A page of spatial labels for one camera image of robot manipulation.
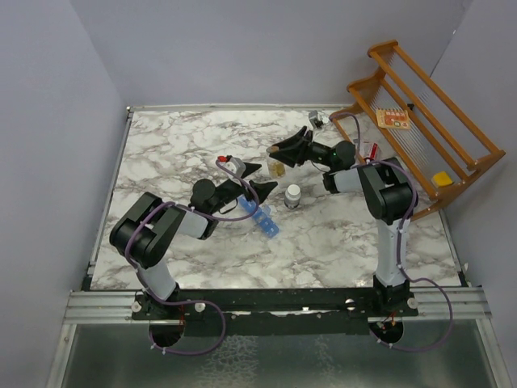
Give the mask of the small amber pill bottle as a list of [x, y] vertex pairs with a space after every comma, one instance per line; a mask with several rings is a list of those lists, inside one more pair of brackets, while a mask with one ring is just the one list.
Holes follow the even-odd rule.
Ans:
[[267, 167], [270, 176], [274, 179], [284, 177], [286, 174], [284, 164], [271, 157], [267, 158]]

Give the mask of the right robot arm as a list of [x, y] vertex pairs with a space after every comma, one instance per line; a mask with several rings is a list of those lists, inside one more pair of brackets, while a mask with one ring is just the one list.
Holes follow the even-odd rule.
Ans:
[[329, 168], [323, 174], [325, 189], [333, 194], [361, 191], [378, 231], [378, 263], [373, 276], [372, 309], [389, 316], [409, 297], [410, 281], [406, 276], [406, 240], [418, 202], [410, 178], [396, 158], [355, 163], [356, 148], [350, 141], [333, 147], [313, 140], [306, 127], [286, 140], [270, 147], [270, 156], [289, 167], [305, 162]]

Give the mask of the white pill bottle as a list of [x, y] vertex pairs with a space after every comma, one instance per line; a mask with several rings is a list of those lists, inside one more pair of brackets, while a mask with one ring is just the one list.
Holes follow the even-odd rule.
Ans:
[[284, 204], [289, 209], [295, 209], [301, 200], [301, 188], [296, 184], [290, 184], [284, 192]]

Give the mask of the blue weekly pill organizer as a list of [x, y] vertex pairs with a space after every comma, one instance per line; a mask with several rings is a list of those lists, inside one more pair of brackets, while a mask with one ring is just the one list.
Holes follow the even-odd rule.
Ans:
[[268, 238], [274, 238], [279, 233], [280, 228], [272, 219], [268, 205], [260, 205], [256, 209], [256, 203], [253, 200], [247, 200], [244, 196], [239, 196], [237, 202], [251, 215], [250, 218]]

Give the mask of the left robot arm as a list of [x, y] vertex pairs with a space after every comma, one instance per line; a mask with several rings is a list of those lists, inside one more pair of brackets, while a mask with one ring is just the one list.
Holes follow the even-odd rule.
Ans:
[[[122, 255], [137, 274], [144, 292], [152, 299], [150, 309], [163, 319], [173, 317], [179, 306], [179, 283], [168, 270], [165, 255], [176, 235], [205, 240], [220, 222], [244, 221], [253, 217], [259, 206], [278, 186], [276, 181], [257, 183], [247, 177], [260, 169], [257, 163], [223, 157], [216, 165], [229, 175], [216, 185], [210, 179], [197, 180], [188, 205], [165, 202], [145, 192], [112, 228], [109, 243]], [[254, 207], [245, 216], [217, 216], [238, 197], [244, 196]]]

